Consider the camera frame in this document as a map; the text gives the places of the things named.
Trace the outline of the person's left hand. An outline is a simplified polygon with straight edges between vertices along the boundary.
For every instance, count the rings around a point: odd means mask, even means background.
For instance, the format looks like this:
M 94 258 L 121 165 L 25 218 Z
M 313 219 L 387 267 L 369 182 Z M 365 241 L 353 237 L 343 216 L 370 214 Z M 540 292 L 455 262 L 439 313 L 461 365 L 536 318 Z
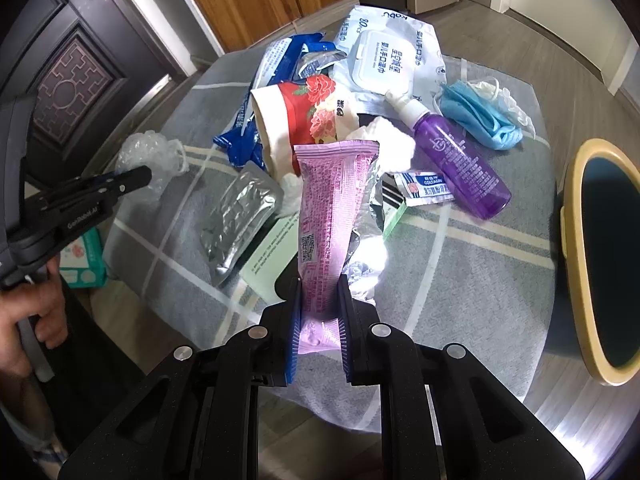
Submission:
M 24 378 L 35 372 L 42 382 L 54 377 L 52 364 L 40 344 L 49 350 L 67 337 L 65 299 L 60 259 L 46 265 L 48 277 L 1 293 L 1 374 Z

